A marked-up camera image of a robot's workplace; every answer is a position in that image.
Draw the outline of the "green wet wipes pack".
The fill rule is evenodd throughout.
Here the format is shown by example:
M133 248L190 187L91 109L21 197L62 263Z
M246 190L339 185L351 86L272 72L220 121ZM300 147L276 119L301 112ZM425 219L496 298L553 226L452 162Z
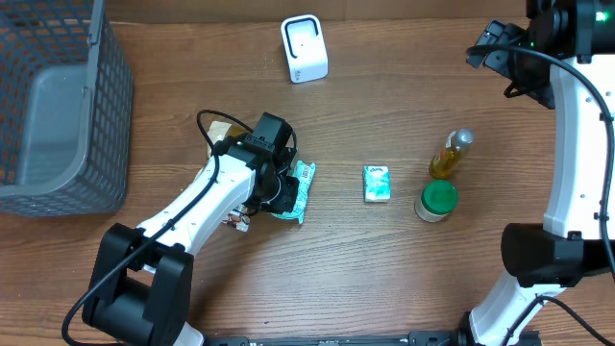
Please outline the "green wet wipes pack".
M273 216L282 220L297 220L302 224L305 219L305 212L308 205L308 192L311 187L314 175L316 173L316 164L306 164L303 161L297 161L291 172L291 176L299 180L298 194L292 211L283 213L273 213Z

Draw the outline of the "brown Pantree snack bag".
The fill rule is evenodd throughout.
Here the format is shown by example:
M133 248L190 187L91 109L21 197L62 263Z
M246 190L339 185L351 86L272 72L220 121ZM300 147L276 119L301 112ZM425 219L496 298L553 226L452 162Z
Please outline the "brown Pantree snack bag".
M246 133L247 131L244 128L223 121L213 121L208 129L208 136L213 143L221 141L227 136L239 136ZM220 221L220 224L247 233L250 227L250 221L248 209L240 204L230 210Z

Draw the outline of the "small teal box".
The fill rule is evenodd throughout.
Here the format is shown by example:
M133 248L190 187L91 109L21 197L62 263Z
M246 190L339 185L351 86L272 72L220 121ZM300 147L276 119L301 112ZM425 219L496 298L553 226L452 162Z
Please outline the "small teal box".
M365 202L387 203L390 200L390 172L387 166L365 166L363 171L363 181Z

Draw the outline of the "yellow dish soap bottle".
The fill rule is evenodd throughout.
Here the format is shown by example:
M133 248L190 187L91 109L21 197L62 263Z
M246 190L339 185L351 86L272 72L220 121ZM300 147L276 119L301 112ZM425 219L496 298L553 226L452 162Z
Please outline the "yellow dish soap bottle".
M429 173L434 179L446 180L454 172L455 167L467 155L475 135L470 129L459 129L451 132L443 147L431 159Z

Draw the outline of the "green lid jar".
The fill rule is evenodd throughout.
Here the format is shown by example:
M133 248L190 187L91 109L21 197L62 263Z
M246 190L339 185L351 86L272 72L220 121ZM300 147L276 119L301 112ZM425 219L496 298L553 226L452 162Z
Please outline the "green lid jar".
M456 187L444 180L430 182L415 201L416 214L426 222L438 222L457 207Z

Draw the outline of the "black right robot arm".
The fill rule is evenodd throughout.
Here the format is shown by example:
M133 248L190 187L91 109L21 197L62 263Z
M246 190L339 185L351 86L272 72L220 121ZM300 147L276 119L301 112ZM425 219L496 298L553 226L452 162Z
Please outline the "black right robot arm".
M528 322L586 277L614 269L614 4L529 1L529 25L491 22L467 51L556 115L553 186L539 224L504 228L504 272L464 316L456 345L536 345Z

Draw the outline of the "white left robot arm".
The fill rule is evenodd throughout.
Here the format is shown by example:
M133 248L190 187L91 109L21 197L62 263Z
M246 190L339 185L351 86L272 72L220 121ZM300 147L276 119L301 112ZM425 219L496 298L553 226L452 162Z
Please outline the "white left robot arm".
M256 127L208 143L207 165L166 208L131 228L104 234L88 291L66 315L62 338L76 313L117 345L203 345L187 322L194 259L237 207L250 214L293 210L299 181L290 176L296 134L264 113Z

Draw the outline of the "white barcode scanner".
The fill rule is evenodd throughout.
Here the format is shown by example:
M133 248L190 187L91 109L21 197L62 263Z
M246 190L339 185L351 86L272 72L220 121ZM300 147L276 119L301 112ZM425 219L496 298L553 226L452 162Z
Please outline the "white barcode scanner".
M329 59L320 20L313 14L287 18L281 24L283 48L293 84L325 78Z

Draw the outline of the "grey plastic mesh basket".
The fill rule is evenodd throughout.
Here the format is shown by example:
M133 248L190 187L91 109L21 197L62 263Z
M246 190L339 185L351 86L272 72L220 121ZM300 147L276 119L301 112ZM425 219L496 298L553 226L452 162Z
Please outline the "grey plastic mesh basket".
M134 77L104 0L1 4L1 211L119 210Z

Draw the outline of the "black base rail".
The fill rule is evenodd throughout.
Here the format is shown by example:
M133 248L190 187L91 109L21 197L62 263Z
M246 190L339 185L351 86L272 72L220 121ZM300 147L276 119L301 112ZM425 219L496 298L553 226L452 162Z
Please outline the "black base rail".
M206 337L205 346L471 346L462 331L421 331L406 335L320 336L287 338Z

